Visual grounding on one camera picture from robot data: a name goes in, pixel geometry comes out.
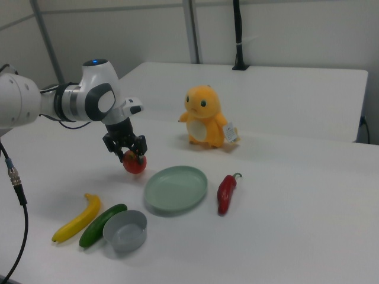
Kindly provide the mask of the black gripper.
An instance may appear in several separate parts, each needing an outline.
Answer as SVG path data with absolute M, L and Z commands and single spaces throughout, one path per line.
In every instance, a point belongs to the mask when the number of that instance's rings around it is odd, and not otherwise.
M 110 153 L 114 153 L 120 163 L 123 162 L 124 152 L 122 147 L 131 148 L 137 156 L 144 156 L 147 152 L 146 137 L 144 135 L 135 136 L 130 118 L 117 124 L 106 125 L 107 134 L 102 140 Z

